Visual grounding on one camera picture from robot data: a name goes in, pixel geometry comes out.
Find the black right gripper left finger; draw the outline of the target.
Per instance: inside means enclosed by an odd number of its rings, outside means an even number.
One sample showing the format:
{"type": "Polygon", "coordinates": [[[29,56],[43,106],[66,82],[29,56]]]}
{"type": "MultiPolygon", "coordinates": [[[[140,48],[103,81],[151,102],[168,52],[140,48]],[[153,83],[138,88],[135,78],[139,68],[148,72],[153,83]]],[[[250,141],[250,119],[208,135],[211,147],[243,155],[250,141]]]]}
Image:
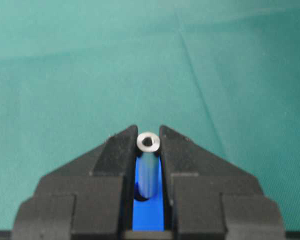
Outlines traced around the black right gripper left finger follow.
{"type": "Polygon", "coordinates": [[[117,240],[133,225],[136,140],[131,125],[43,176],[19,207],[14,240],[117,240]]]}

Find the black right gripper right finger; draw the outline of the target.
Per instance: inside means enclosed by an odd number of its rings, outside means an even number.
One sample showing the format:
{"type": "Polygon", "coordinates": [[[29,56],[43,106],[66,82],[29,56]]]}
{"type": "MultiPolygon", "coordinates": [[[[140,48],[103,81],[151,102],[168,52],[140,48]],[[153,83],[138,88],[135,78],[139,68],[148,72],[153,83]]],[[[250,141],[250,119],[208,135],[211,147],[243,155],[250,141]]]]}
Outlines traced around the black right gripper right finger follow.
{"type": "Polygon", "coordinates": [[[247,171],[162,125],[164,227],[176,240],[283,240],[283,218],[247,171]]]}

